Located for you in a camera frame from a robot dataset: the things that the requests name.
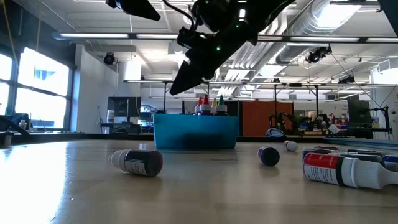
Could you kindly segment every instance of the window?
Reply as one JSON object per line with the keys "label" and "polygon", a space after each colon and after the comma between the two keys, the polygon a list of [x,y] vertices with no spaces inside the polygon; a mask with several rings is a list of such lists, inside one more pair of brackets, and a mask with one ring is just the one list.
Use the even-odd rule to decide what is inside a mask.
{"label": "window", "polygon": [[12,59],[5,55],[0,54],[0,79],[10,80]]}
{"label": "window", "polygon": [[0,115],[6,114],[9,85],[0,83]]}
{"label": "window", "polygon": [[25,88],[18,88],[16,113],[27,113],[34,128],[63,128],[67,101]]}
{"label": "window", "polygon": [[34,50],[25,48],[21,54],[18,82],[23,85],[66,96],[69,68]]}

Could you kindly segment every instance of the red label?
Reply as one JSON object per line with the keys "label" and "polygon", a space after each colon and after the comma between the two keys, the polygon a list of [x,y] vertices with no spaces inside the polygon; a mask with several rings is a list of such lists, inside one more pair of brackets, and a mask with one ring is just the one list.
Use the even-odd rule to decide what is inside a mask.
{"label": "red label", "polygon": [[308,153],[304,158],[304,164],[315,167],[336,169],[338,158],[340,157],[336,155]]}

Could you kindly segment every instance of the blue plastic bin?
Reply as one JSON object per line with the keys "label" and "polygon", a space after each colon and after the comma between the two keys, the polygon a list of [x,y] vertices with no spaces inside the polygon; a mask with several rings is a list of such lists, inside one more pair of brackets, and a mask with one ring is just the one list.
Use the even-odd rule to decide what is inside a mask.
{"label": "blue plastic bin", "polygon": [[158,149],[233,149],[239,133],[239,119],[156,114],[154,132]]}

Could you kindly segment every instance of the desk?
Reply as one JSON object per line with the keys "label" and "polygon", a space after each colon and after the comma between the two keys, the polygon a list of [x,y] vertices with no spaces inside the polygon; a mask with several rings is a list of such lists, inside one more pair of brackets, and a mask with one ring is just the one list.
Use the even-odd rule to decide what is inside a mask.
{"label": "desk", "polygon": [[109,128],[109,133],[113,133],[115,126],[127,128],[129,133],[140,134],[141,126],[133,123],[98,123],[101,130],[102,128]]}
{"label": "desk", "polygon": [[395,223],[398,186],[352,189],[306,180],[302,148],[275,167],[257,158],[262,143],[235,150],[161,151],[158,177],[107,163],[118,149],[153,141],[89,140],[0,150],[0,223]]}

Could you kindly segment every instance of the computer monitor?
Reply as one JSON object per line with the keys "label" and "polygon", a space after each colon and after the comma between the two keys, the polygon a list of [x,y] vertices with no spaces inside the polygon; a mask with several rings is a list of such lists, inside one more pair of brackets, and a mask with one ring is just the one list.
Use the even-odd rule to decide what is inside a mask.
{"label": "computer monitor", "polygon": [[350,126],[371,128],[372,117],[369,102],[362,100],[348,100],[347,102]]}
{"label": "computer monitor", "polygon": [[140,117],[141,97],[109,97],[108,110],[114,110],[115,117]]}

